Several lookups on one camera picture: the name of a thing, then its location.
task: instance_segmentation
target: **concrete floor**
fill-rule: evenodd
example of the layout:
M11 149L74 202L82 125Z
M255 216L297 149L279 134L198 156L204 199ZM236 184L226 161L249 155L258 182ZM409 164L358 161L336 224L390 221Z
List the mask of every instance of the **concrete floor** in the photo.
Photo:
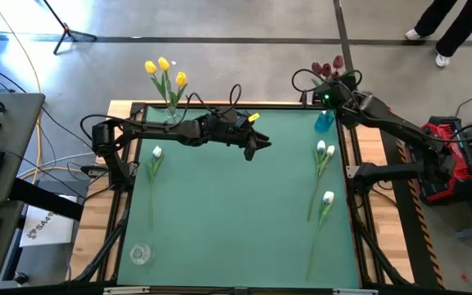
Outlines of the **concrete floor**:
M432 39L442 36L463 2L456 5ZM100 37L317 40L295 44L256 40L238 44L203 43L197 39L191 43L173 43L172 39L165 43L64 43L63 54L54 56L55 43L36 42L32 35L61 32L42 1L0 0L2 13L19 33L39 74L42 91L47 96L47 110L78 135L82 135L79 118L89 113L105 113L110 100L158 97L143 68L147 59L156 60L162 55L176 61L173 68L188 74L188 90L200 93L206 100L227 99L232 85L240 83L244 100L297 101L299 95L290 85L293 72L309 67L313 61L331 61L342 53L332 0L52 0L50 3L72 29ZM348 38L401 40L429 3L429 0L342 0ZM0 32L8 31L0 19ZM351 53L354 67L364 75L361 89L375 93L396 113L417 125L431 115L452 115L459 103L472 97L472 46L462 47L451 66L444 70L434 65L433 48L428 46L351 46ZM9 41L0 40L0 71L27 91L38 91L30 65L12 37ZM3 78L0 80L11 86ZM472 120L472 103L462 109L460 117L465 123ZM46 116L43 128L54 144L57 158L89 152L78 139L57 128ZM51 160L46 143L43 150L45 161ZM36 152L33 137L27 158L35 159ZM89 156L77 162L88 164L92 160ZM23 165L22 170L29 168ZM65 173L57 175L70 179ZM424 213L446 287L472 291L472 239L462 242L454 238L457 229L472 224L469 210L464 204L424 206ZM30 283L57 281L48 282L43 275L38 282L32 279Z

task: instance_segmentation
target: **gray desk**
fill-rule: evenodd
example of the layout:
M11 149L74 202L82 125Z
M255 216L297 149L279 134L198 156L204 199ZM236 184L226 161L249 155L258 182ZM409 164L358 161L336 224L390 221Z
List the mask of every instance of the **gray desk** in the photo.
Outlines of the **gray desk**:
M7 107L0 113L0 148L25 155L44 100L42 94L0 93L0 102ZM23 208L23 202L7 201L20 164L20 158L7 153L0 172L0 273Z

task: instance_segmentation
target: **yellow cable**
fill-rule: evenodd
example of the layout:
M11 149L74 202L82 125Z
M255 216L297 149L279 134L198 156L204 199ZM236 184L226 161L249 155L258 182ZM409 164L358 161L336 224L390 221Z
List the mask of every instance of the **yellow cable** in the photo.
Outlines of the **yellow cable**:
M7 19L5 18L5 16L3 16L3 14L0 12L0 16L1 18L5 21L5 24L7 24L8 26L8 29L12 32L12 34L14 35L14 38L16 38L16 41L18 42L18 44L20 45L21 49L23 49L23 52L25 53L26 55L26 58L29 60L29 64L30 66L32 67L32 71L34 72L34 76L36 78L36 84L38 85L38 91L41 93L41 85L39 84L39 78L38 78L38 73L36 72L36 69L34 68L34 64L32 63L32 60L30 59L29 57L29 54L27 53L27 51L25 50L25 47L23 46L23 44L21 43L20 39L17 38L17 35L16 35L16 32L14 32L14 30L12 29L12 27L10 26L10 24L8 23ZM39 128L39 126L41 126L41 112L39 113L39 117L38 117L38 120L36 121L36 134L38 135L38 158L36 159L36 166L40 166L41 165L41 130ZM39 172L39 169L36 167L35 171L34 171L34 178L32 179L32 183L34 184L36 182L36 179L38 178L38 172Z
M50 170L67 170L68 169L66 167L47 167L47 168L42 168L44 171L50 171ZM77 169L70 169L71 172L81 172L81 170L77 170ZM21 176L21 179L27 179L29 178L30 176L34 175L35 171L32 171L32 172L29 172L23 176Z

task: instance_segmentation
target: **blue bottle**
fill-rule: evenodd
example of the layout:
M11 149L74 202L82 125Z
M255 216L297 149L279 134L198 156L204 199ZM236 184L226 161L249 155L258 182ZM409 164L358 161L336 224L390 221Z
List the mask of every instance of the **blue bottle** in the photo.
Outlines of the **blue bottle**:
M315 130L320 133L329 131L334 123L334 111L322 111L315 123Z

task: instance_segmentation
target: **white cable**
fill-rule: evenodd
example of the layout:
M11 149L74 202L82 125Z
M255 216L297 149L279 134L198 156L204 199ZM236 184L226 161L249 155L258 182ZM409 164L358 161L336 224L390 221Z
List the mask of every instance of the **white cable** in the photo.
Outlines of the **white cable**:
M44 164L40 165L39 168L43 168L43 167L45 167L46 165L50 165L50 164L52 164L52 163L55 162L55 161L64 161L64 160L72 159L72 158L75 158L75 157L83 157L83 156L90 156L90 155L94 155L94 153L93 153L93 152L86 152L86 153L83 153L83 154L78 154L78 155L63 157L63 158L61 158L61 159L57 159L57 160L54 160L54 161L50 161L50 162L44 163ZM25 171L25 172L23 172L23 173L20 173L20 174L17 175L16 177L17 177L17 178L20 178L20 177L22 177L23 175L26 175L27 173L30 173L30 172L32 172L32 171L34 171L34 170L35 170L35 168L29 169L29 170L27 170L27 171Z

